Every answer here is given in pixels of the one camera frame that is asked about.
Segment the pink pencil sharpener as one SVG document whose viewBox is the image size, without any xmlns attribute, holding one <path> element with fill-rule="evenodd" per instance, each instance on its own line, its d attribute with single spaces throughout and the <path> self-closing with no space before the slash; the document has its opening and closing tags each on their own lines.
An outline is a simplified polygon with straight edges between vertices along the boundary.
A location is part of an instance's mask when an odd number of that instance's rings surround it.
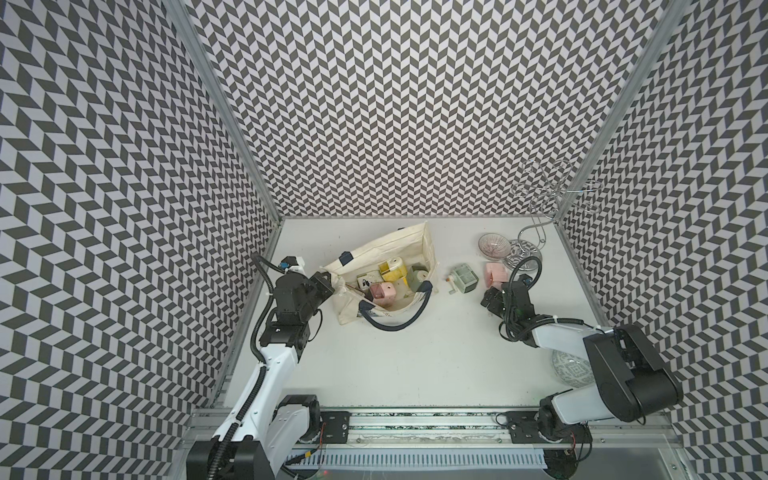
<svg viewBox="0 0 768 480">
<path fill-rule="evenodd" d="M 509 280 L 509 270 L 499 262 L 489 262 L 484 266 L 485 286 L 502 290 Z"/>
<path fill-rule="evenodd" d="M 395 304 L 397 289 L 391 282 L 373 283 L 369 289 L 371 301 L 382 308 L 389 309 Z"/>
</svg>

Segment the cream canvas tote bag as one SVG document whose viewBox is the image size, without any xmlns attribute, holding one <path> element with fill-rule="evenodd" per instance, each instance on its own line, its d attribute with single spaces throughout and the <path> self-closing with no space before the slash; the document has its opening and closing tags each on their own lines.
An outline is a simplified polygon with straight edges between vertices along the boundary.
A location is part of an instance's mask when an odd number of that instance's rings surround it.
<svg viewBox="0 0 768 480">
<path fill-rule="evenodd" d="M 424 313 L 434 295 L 436 269 L 426 222 L 345 251 L 323 268 L 331 276 L 338 322 L 362 319 L 384 332 L 402 331 Z"/>
</svg>

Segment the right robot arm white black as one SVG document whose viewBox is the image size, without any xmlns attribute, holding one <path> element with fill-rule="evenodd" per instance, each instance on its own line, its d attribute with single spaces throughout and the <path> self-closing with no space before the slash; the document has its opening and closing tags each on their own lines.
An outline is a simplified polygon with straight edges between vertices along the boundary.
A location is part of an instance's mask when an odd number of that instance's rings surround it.
<svg viewBox="0 0 768 480">
<path fill-rule="evenodd" d="M 488 278 L 482 306 L 499 318 L 500 337 L 586 362 L 591 381 L 540 400 L 534 411 L 509 412 L 504 427 L 515 443 L 589 443 L 590 423 L 645 421 L 682 402 L 681 383 L 636 324 L 603 329 L 578 318 L 539 314 L 530 298 L 537 276 L 512 271 Z"/>
</svg>

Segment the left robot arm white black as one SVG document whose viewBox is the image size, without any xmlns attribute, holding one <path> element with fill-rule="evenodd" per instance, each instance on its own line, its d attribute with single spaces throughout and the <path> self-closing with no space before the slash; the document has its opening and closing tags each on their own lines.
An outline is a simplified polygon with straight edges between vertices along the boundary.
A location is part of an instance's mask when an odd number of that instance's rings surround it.
<svg viewBox="0 0 768 480">
<path fill-rule="evenodd" d="M 284 387 L 310 342 L 311 318 L 334 293 L 331 275 L 307 276 L 301 257 L 255 259 L 269 292 L 250 342 L 256 368 L 211 438 L 190 449 L 188 479 L 275 479 L 297 443 L 321 435 L 317 397 L 286 396 Z"/>
</svg>

